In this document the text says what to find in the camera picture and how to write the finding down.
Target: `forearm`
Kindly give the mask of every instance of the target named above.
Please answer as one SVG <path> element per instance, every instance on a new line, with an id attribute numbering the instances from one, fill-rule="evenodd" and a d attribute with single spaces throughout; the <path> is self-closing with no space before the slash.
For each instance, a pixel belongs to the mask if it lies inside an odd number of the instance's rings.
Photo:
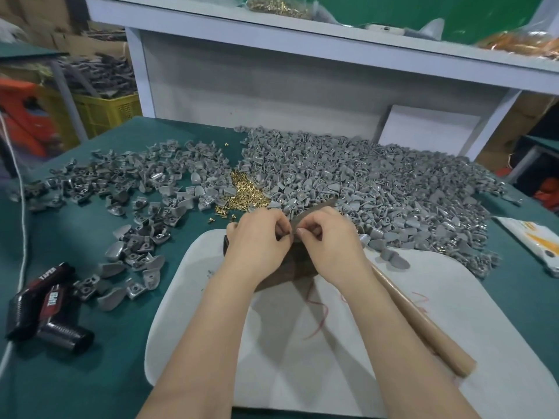
<path id="1" fill-rule="evenodd" d="M 254 286 L 220 269 L 140 414 L 141 419 L 231 416 L 243 325 Z"/>
<path id="2" fill-rule="evenodd" d="M 406 322 L 372 271 L 341 293 L 360 330 L 391 419 L 478 418 Z"/>

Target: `yellow plastic basket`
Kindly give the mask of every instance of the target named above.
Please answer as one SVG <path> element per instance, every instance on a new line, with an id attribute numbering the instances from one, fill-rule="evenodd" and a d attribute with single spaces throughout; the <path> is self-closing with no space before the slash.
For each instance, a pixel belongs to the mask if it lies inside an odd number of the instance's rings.
<path id="1" fill-rule="evenodd" d="M 49 113 L 65 150 L 79 145 L 78 136 L 70 121 L 70 116 L 60 93 L 45 86 L 38 87 L 38 98 L 42 107 Z M 138 94 L 104 100 L 87 95 L 73 95 L 75 106 L 82 118 L 87 136 L 95 136 L 122 125 L 134 116 L 141 116 Z"/>

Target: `green tabletop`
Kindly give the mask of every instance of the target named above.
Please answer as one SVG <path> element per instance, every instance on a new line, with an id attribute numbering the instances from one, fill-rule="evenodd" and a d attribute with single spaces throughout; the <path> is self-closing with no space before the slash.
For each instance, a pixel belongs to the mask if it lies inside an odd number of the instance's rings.
<path id="1" fill-rule="evenodd" d="M 37 47 L 26 43 L 0 42 L 0 63 L 17 61 L 39 61 L 49 57 L 63 56 L 65 53 L 53 49 Z"/>
<path id="2" fill-rule="evenodd" d="M 559 153 L 559 141 L 548 140 L 547 138 L 541 138 L 541 137 L 532 137 L 530 135 L 526 135 L 526 137 L 528 140 L 534 141 L 537 145 L 540 145 L 541 147 L 545 147 L 550 149 L 551 151 Z"/>
<path id="3" fill-rule="evenodd" d="M 48 175 L 71 158 L 89 159 L 89 152 L 114 149 L 142 151 L 157 141 L 192 139 L 215 141 L 236 164 L 240 159 L 242 136 L 232 129 L 136 117 L 84 145 L 74 148 L 33 172 L 31 178 Z M 183 185 L 189 185 L 185 179 Z M 483 196 L 484 205 L 498 216 L 537 221 L 559 233 L 559 221 L 534 201 L 525 200 L 516 207 L 504 200 Z M 0 232 L 0 306 L 13 296 L 20 266 L 20 205 L 0 194 L 2 231 Z M 97 197 L 89 205 L 68 204 L 59 211 L 47 211 L 29 217 L 30 263 L 28 279 L 49 267 L 67 261 L 77 268 L 80 277 L 90 274 L 114 241 L 112 231 L 132 223 L 128 218 L 110 215 Z M 125 300 L 112 312 L 102 312 L 94 302 L 82 306 L 79 324 L 95 332 L 95 344 L 85 354 L 73 357 L 31 340 L 17 346 L 15 356 L 0 382 L 0 417 L 12 419 L 132 418 L 149 394 L 144 377 L 144 349 L 151 320 L 157 311 L 184 253 L 203 232 L 224 228 L 227 221 L 216 217 L 208 224 L 213 211 L 190 211 L 172 238 L 158 248 L 168 259 L 162 270 L 159 288 L 132 302 Z M 543 271 L 543 266 L 511 235 L 494 222 L 489 223 L 488 248 L 503 257 L 502 266 L 484 281 L 487 292 L 520 331 L 555 379 L 559 378 L 559 280 Z M 0 323 L 5 321 L 0 309 Z M 303 418 L 304 413 L 234 409 L 234 418 Z"/>

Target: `power cord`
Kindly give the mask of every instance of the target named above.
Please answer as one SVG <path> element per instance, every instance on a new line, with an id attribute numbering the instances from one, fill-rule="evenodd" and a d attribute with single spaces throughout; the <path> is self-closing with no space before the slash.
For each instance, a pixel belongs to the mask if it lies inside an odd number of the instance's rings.
<path id="1" fill-rule="evenodd" d="M 8 126 L 6 126 L 6 121 L 4 120 L 4 115 L 0 113 L 0 122 L 2 122 L 2 137 L 10 150 L 10 155 L 13 160 L 13 164 L 16 167 L 17 172 L 17 179 L 20 183 L 20 197 L 21 197 L 21 232 L 23 234 L 23 242 L 24 242 L 24 257 L 21 260 L 21 268 L 20 268 L 20 277 L 17 282 L 17 292 L 20 292 L 21 289 L 24 287 L 25 282 L 25 270 L 27 268 L 27 227 L 25 225 L 25 212 L 26 212 L 26 205 L 25 205 L 25 190 L 24 190 L 24 180 L 21 176 L 20 168 L 17 164 L 16 153 L 13 150 L 12 140 L 10 139 L 10 134 L 8 133 Z M 6 373 L 6 369 L 8 368 L 8 363 L 10 362 L 10 358 L 13 352 L 13 342 L 8 341 L 6 345 L 6 349 L 4 350 L 4 355 L 2 356 L 2 360 L 0 360 L 0 380 L 2 380 L 4 374 Z"/>

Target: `wooden stick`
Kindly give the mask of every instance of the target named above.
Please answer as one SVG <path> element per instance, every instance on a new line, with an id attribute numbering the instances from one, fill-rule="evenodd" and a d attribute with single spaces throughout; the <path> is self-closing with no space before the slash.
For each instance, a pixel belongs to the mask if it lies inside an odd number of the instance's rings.
<path id="1" fill-rule="evenodd" d="M 375 277 L 388 291 L 390 298 L 417 335 L 431 346 L 455 374 L 462 378 L 470 375 L 476 367 L 476 361 L 427 315 L 424 315 L 375 264 L 371 263 L 371 267 Z"/>

